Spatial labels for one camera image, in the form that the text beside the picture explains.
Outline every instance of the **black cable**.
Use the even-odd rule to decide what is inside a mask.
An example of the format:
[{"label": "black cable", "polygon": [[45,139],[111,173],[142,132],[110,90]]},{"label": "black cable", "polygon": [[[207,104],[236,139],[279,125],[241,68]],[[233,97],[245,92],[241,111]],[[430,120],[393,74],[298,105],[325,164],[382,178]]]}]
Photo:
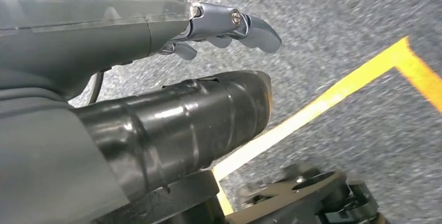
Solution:
[{"label": "black cable", "polygon": [[88,104],[96,103],[98,96],[100,95],[101,87],[103,85],[103,78],[104,78],[103,71],[95,74],[95,81],[94,81],[94,85],[92,87],[92,93],[91,93],[91,96],[89,97]]}]

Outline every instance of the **bolt head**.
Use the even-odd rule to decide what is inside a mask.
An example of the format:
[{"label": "bolt head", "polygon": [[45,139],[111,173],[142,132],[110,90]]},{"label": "bolt head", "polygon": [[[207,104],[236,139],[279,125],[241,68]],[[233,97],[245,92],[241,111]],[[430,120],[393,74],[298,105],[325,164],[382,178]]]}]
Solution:
[{"label": "bolt head", "polygon": [[241,13],[237,10],[232,12],[232,22],[235,26],[239,26],[241,24]]}]

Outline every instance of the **black plastic housing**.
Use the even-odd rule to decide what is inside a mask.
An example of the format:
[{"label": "black plastic housing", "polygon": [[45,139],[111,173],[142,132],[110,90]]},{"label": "black plastic housing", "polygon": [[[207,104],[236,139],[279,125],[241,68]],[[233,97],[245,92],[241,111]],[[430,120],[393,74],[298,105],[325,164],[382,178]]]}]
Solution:
[{"label": "black plastic housing", "polygon": [[266,127],[270,77],[234,71],[72,109],[129,199],[208,167]]}]

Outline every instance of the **gray carpet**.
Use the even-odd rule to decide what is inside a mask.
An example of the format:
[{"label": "gray carpet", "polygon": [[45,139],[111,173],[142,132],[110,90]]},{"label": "gray carpet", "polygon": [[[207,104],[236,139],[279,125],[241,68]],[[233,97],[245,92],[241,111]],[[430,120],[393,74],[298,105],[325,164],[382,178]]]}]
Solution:
[{"label": "gray carpet", "polygon": [[[272,127],[383,49],[411,34],[440,0],[202,0],[267,20],[280,34],[277,54],[234,43],[194,44],[194,61],[154,56],[106,74],[100,100],[158,89],[186,78],[257,69],[273,79]],[[430,65],[440,62],[432,57]],[[85,95],[75,99],[76,106]],[[441,223],[442,118],[396,71],[351,95],[224,179],[235,187],[306,160],[364,179],[392,223]]]}]

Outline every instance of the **yellow floor marking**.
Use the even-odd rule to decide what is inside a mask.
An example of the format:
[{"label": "yellow floor marking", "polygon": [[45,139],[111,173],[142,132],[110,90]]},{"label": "yellow floor marking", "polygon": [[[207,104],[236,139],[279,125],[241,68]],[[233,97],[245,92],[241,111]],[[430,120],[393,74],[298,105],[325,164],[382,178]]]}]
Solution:
[{"label": "yellow floor marking", "polygon": [[409,48],[408,42],[405,44],[401,58],[395,60],[396,68],[442,113],[442,79]]},{"label": "yellow floor marking", "polygon": [[221,208],[223,209],[224,215],[230,215],[234,212],[232,205],[230,204],[229,199],[227,198],[223,188],[221,188],[221,185],[219,185],[219,181],[217,181],[217,183],[219,187],[219,193],[216,195],[216,197],[218,197],[218,201],[221,205]]},{"label": "yellow floor marking", "polygon": [[338,81],[294,116],[250,141],[217,164],[213,168],[213,173],[220,188],[218,199],[224,213],[228,215],[233,210],[219,185],[221,179],[393,67],[396,67],[442,113],[442,79],[416,56],[409,48],[408,38],[404,38]]},{"label": "yellow floor marking", "polygon": [[393,64],[390,62],[391,59],[388,58],[388,56],[391,52],[394,52],[395,49],[396,45],[393,45],[391,48],[372,58],[341,79],[294,116],[236,150],[213,168],[216,180],[219,181],[225,178],[260,153],[266,151],[300,127],[341,102],[350,94],[391,69]]}]

